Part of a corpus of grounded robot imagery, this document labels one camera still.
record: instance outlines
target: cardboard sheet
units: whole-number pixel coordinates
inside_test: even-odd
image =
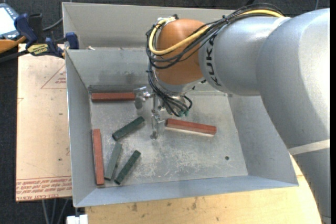
[[[16,201],[72,195],[68,129],[65,61],[19,57]]]

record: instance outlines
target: red block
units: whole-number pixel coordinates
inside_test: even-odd
[[[92,131],[93,157],[94,157],[94,171],[96,173],[96,184],[98,186],[104,185],[104,163],[103,151],[101,145],[100,129]]]
[[[111,102],[111,101],[134,101],[133,92],[94,92],[91,94],[92,102]]]
[[[166,127],[186,130],[186,131],[199,132],[199,133],[204,133],[204,134],[212,134],[212,135],[214,135],[217,132],[216,126],[189,122],[189,121],[175,120],[175,119],[167,119]]]

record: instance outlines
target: wooden table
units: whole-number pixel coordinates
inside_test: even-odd
[[[298,187],[85,208],[90,224],[317,224],[309,185],[292,159]]]

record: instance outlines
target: rectangular stick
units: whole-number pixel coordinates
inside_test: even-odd
[[[129,158],[125,166],[122,168],[117,178],[114,180],[118,185],[124,180],[130,169],[133,167],[137,159],[140,157],[141,153],[139,151],[134,151],[132,156]]]
[[[125,135],[127,135],[128,133],[132,132],[133,130],[135,130],[141,123],[143,123],[145,121],[145,119],[140,116],[138,118],[136,118],[134,121],[128,123],[127,125],[125,125],[124,127],[120,128],[119,130],[115,131],[112,134],[112,137],[114,138],[114,140],[118,140],[122,137],[124,137]]]
[[[112,151],[109,165],[105,171],[105,179],[111,180],[114,169],[117,165],[117,160],[121,152],[121,144],[116,142]]]
[[[175,119],[167,119],[166,127],[212,135],[217,132],[216,126]]]
[[[101,144],[100,129],[92,131],[93,157],[94,157],[94,171],[96,174],[96,184],[98,186],[104,185],[104,163]]]
[[[112,102],[112,101],[134,101],[133,92],[93,92],[91,94],[92,102]]]

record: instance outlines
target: orange object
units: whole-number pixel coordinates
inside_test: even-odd
[[[162,28],[159,34],[156,42],[156,49],[165,50],[172,47],[173,45],[187,38],[202,25],[204,25],[203,22],[192,19],[178,19],[168,23]],[[173,57],[184,50],[185,47],[189,44],[190,42],[186,43],[184,46],[181,46],[178,49],[175,49],[169,54],[157,57],[163,59]],[[172,85],[187,84],[202,78],[203,75],[198,63],[198,51],[195,52],[198,47],[199,45],[183,56],[181,62],[178,62],[177,64],[167,69],[156,69],[155,73],[157,74],[158,78],[161,81]]]
[[[94,157],[94,171],[96,174],[96,184],[98,186],[105,184],[104,179],[104,162],[103,151],[101,144],[100,129],[94,129],[92,131],[92,145],[93,145],[93,157]]]
[[[212,125],[200,124],[195,122],[189,121],[181,121],[175,119],[167,119],[166,120],[166,127],[192,131],[192,132],[199,132],[204,134],[216,134],[217,127]]]
[[[92,102],[111,102],[111,101],[134,101],[135,94],[133,92],[107,92],[92,93]]]
[[[9,40],[9,39],[1,39],[0,40],[0,54],[16,47],[18,44],[21,44],[25,40],[26,40],[26,37],[21,37],[16,41]]]

